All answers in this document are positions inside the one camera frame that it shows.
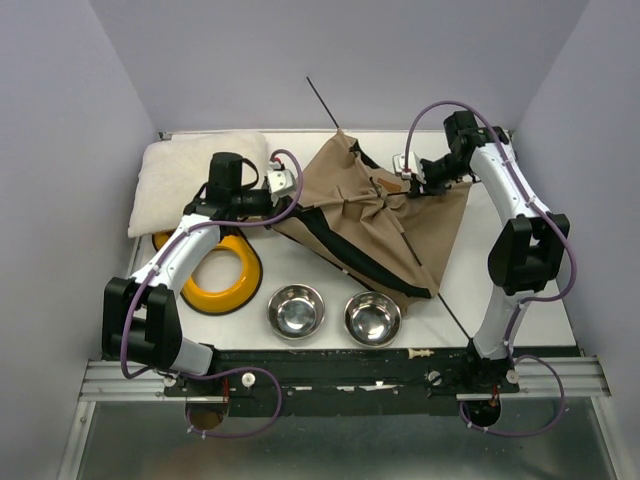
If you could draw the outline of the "black tent pole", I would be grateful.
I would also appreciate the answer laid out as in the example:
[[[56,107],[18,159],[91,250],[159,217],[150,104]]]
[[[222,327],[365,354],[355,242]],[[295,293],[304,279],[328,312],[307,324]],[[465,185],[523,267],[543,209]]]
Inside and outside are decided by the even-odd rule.
[[[310,88],[312,89],[312,91],[314,92],[316,98],[318,99],[318,101],[320,102],[320,104],[322,105],[322,107],[324,108],[325,112],[327,113],[327,115],[329,116],[332,124],[336,127],[336,129],[340,128],[339,123],[337,122],[335,116],[333,115],[333,113],[331,112],[329,106],[327,105],[327,103],[324,101],[323,97],[321,96],[320,92],[318,91],[318,89],[316,88],[316,86],[314,85],[311,77],[309,75],[305,76],[305,79],[307,81],[307,83],[309,84]],[[466,329],[464,328],[464,326],[461,324],[461,322],[459,321],[459,319],[456,317],[455,313],[451,310],[451,308],[449,307],[449,305],[447,304],[446,300],[444,299],[444,297],[439,293],[437,294],[438,299],[441,301],[442,305],[444,306],[444,308],[446,309],[446,311],[448,312],[448,314],[451,316],[452,320],[455,322],[455,324],[458,326],[458,328],[462,331],[462,333],[464,334],[464,336],[467,338],[467,340],[471,340],[471,336],[468,334],[468,332],[466,331]]]

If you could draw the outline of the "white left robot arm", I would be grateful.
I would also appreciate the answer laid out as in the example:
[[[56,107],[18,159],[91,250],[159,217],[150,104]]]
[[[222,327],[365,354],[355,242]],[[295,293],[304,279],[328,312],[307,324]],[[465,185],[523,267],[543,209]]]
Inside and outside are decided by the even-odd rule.
[[[207,182],[186,205],[176,230],[155,255],[127,278],[112,278],[103,300],[102,351],[120,362],[125,378],[156,369],[187,375],[201,395],[214,393],[222,380],[212,364],[211,346],[187,339],[181,328],[177,301],[185,298],[200,313],[217,315],[246,305],[262,281],[262,264],[240,229],[239,218],[265,215],[270,193],[254,182],[244,183],[244,168],[253,163],[242,155],[212,156]],[[237,283],[210,306],[200,306],[188,285],[201,261],[215,249],[233,252],[242,262]]]

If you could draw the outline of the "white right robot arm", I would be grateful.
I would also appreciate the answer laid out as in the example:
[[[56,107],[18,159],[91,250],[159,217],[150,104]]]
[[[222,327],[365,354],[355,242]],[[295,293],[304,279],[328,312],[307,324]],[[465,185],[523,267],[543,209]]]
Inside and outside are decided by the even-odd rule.
[[[478,357],[464,362],[460,379],[480,392],[496,380],[491,361],[509,358],[526,309],[533,302],[548,303],[566,296],[542,294],[554,281],[562,261],[573,262],[568,244],[570,222],[555,214],[535,194],[520,170],[509,134],[461,103],[444,122],[449,151],[438,160],[418,157],[406,146],[394,168],[409,180],[415,195],[436,196],[451,191],[466,176],[487,191],[502,230],[488,255],[493,289],[478,332],[472,339]]]

